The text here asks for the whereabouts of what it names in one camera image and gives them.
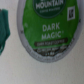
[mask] white surface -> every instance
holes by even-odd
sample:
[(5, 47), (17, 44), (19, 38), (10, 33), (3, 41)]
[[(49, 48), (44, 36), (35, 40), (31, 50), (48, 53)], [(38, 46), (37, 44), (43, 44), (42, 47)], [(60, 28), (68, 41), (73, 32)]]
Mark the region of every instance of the white surface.
[(21, 44), (16, 23), (17, 6), (18, 0), (0, 0), (0, 8), (9, 10), (11, 30), (0, 57), (0, 84), (84, 84), (84, 28), (65, 58), (41, 63), (29, 56)]

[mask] green mountain label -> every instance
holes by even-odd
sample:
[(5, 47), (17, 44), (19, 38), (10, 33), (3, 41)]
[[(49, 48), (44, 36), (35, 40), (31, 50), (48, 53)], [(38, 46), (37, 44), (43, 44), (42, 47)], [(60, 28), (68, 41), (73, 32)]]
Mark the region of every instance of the green mountain label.
[(33, 0), (35, 12), (43, 18), (57, 16), (65, 7), (66, 0)]

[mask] gray background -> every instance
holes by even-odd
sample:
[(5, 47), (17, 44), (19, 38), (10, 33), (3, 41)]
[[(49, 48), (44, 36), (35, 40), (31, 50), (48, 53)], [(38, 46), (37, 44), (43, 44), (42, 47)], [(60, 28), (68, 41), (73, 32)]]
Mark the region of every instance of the gray background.
[(41, 63), (29, 56), (21, 44), (17, 6), (18, 0), (0, 0), (0, 8), (9, 10), (11, 31), (0, 56), (0, 84), (84, 84), (84, 25), (75, 47), (65, 58)]

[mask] green label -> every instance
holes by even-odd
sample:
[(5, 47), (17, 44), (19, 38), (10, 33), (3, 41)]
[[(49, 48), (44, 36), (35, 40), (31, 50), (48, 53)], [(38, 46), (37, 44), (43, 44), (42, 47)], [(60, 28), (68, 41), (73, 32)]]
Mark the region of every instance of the green label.
[[(40, 13), (42, 10), (58, 7), (60, 7), (60, 10)], [(24, 34), (29, 45), (43, 55), (45, 49), (46, 52), (55, 50), (54, 55), (58, 51), (63, 52), (63, 48), (65, 50), (70, 45), (78, 22), (77, 0), (26, 0), (23, 14)]]
[(57, 16), (65, 7), (66, 0), (33, 0), (35, 12), (43, 18)]

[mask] logo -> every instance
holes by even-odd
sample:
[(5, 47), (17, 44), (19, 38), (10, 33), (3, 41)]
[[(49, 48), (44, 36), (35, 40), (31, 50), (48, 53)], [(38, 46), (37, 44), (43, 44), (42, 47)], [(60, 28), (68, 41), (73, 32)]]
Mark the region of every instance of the logo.
[(56, 17), (65, 7), (66, 0), (33, 0), (35, 12), (43, 18)]

